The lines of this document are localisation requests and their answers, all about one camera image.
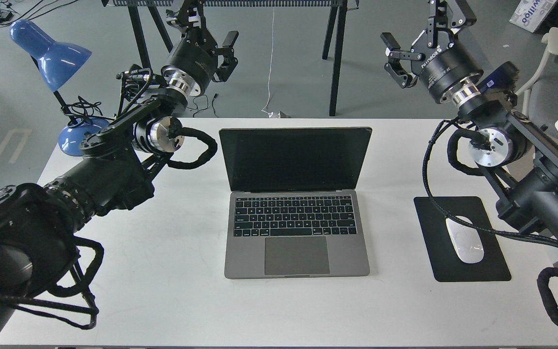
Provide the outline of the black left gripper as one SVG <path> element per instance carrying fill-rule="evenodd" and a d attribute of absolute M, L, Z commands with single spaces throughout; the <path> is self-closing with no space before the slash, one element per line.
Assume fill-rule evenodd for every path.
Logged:
<path fill-rule="evenodd" d="M 166 23 L 180 31 L 184 37 L 174 48 L 162 67 L 166 88 L 175 89 L 184 96 L 203 95 L 211 81 L 226 82 L 238 59 L 234 44 L 239 31 L 230 31 L 221 47 L 206 27 L 203 0 L 184 0 L 178 11 L 167 11 Z"/>

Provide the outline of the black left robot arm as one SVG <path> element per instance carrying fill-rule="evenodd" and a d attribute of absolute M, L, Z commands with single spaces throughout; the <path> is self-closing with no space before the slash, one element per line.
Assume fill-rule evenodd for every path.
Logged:
<path fill-rule="evenodd" d="M 142 66 L 120 73 L 121 104 L 115 119 L 86 133 L 82 161 L 45 186 L 0 189 L 0 332 L 14 311 L 93 329 L 99 309 L 90 283 L 104 258 L 97 241 L 76 236 L 94 216 L 132 210 L 154 195 L 153 179 L 164 166 L 195 169 L 217 152 L 206 133 L 184 127 L 179 115 L 190 96 L 210 82 L 224 82 L 237 66 L 229 32 L 219 46 L 206 26 L 204 1 L 185 0 L 166 22 L 179 29 L 174 47 L 154 72 L 139 23 L 137 2 L 127 2 Z"/>

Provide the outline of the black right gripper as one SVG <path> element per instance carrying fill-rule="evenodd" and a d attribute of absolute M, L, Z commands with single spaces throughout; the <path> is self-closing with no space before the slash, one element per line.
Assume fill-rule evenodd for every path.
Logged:
<path fill-rule="evenodd" d="M 460 30 L 473 26 L 478 18 L 466 0 L 428 0 L 429 16 L 427 31 L 424 30 L 413 42 L 414 52 L 403 51 L 396 38 L 389 32 L 381 33 L 381 40 L 388 52 L 385 70 L 401 88 L 412 88 L 417 78 L 427 88 L 431 98 L 437 103 L 445 103 L 444 95 L 465 78 L 478 82 L 483 69 L 458 41 L 458 36 L 450 30 Z M 428 35 L 434 35 L 436 42 L 427 44 Z M 401 60 L 413 61 L 411 72 L 407 73 Z"/>

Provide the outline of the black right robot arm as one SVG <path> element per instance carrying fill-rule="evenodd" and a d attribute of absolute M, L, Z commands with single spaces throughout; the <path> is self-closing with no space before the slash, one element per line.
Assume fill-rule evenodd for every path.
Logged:
<path fill-rule="evenodd" d="M 558 248 L 558 144 L 542 127 L 516 110 L 514 87 L 520 71 L 505 62 L 488 77 L 459 42 L 462 29 L 477 18 L 465 0 L 431 0 L 427 25 L 410 49 L 383 32 L 385 70 L 401 88 L 420 81 L 437 104 L 451 102 L 456 118 L 441 121 L 428 143 L 421 176 L 428 198 L 446 218 L 474 228 L 434 199 L 428 185 L 429 156 L 447 128 L 450 165 L 469 176 L 482 176 L 496 192 L 498 218 L 513 232 L 477 227 L 479 232 Z M 544 268 L 537 279 L 545 311 L 558 326 L 558 304 L 549 281 L 558 268 Z"/>

